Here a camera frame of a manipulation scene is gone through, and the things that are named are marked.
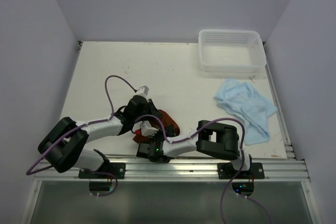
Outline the rust brown towel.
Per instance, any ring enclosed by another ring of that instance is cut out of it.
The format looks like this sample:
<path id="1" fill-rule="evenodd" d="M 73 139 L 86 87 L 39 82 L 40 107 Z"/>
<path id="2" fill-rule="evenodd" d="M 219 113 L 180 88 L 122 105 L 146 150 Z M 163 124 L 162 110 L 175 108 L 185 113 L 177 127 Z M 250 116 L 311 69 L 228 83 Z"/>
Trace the rust brown towel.
<path id="1" fill-rule="evenodd" d="M 177 136 L 180 134 L 180 128 L 179 126 L 177 125 L 177 123 L 163 110 L 158 110 L 159 112 L 159 116 L 157 116 L 157 118 L 162 122 L 164 128 L 168 128 L 170 126 L 173 127 L 173 136 Z M 160 127 L 160 124 L 159 122 L 154 119 L 154 118 L 151 118 L 151 117 L 144 117 L 143 119 L 141 119 L 142 121 L 149 121 L 150 123 L 150 126 L 151 127 L 154 127 L 158 130 L 161 129 Z M 153 143 L 154 142 L 154 139 L 153 137 L 151 136 L 144 136 L 142 134 L 140 134 L 138 132 L 138 130 L 136 130 L 136 132 L 134 133 L 135 136 L 133 137 L 133 140 L 140 144 L 140 143 Z"/>

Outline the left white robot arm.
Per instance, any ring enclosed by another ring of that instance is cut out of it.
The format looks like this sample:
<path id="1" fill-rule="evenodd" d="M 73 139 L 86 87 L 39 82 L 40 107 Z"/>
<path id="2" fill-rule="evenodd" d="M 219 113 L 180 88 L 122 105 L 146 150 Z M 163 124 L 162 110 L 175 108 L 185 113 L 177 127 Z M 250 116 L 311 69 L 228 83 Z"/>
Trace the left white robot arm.
<path id="1" fill-rule="evenodd" d="M 135 95 L 127 105 L 106 119 L 80 122 L 65 117 L 42 140 L 38 151 L 59 173 L 71 168 L 81 168 L 90 170 L 97 178 L 104 178 L 109 172 L 108 159 L 98 150 L 84 149 L 85 145 L 94 140 L 131 131 L 136 119 L 144 115 L 160 118 L 162 113 L 151 99 Z"/>

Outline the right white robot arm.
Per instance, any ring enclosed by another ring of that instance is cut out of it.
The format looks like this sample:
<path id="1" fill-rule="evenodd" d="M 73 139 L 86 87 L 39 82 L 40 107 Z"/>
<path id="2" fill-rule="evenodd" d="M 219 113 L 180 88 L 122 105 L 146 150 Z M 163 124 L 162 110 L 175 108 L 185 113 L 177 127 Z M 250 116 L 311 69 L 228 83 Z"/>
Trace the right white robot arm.
<path id="1" fill-rule="evenodd" d="M 246 178 L 253 171 L 251 156 L 243 149 L 245 128 L 236 119 L 202 120 L 196 130 L 185 136 L 173 124 L 165 126 L 159 122 L 152 125 L 151 121 L 143 121 L 134 140 L 138 142 L 136 156 L 153 163 L 168 163 L 182 154 L 197 151 L 230 161 L 223 167 L 229 178 L 234 174 Z"/>

